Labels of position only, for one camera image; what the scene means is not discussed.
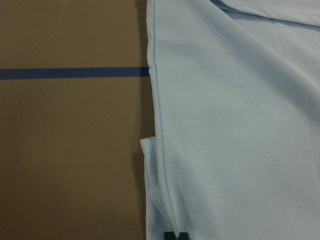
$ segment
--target brown cardboard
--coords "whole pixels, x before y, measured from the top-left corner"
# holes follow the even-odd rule
[[[2,1],[0,69],[146,66],[145,0]],[[0,80],[0,239],[145,239],[148,77]]]
[[[0,2],[0,67],[147,66],[146,0]]]

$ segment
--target blue tape strip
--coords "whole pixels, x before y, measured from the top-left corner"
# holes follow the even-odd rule
[[[148,77],[148,67],[0,69],[0,80]]]

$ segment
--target light blue garment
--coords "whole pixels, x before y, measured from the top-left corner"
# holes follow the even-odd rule
[[[320,239],[320,2],[148,0],[146,236]]]

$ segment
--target blue tape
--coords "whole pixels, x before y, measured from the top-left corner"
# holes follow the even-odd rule
[[[148,77],[148,67],[0,69],[0,80]]]

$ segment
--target light blue shirt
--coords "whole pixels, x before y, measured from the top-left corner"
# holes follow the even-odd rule
[[[320,239],[320,1],[148,0],[146,236]]]

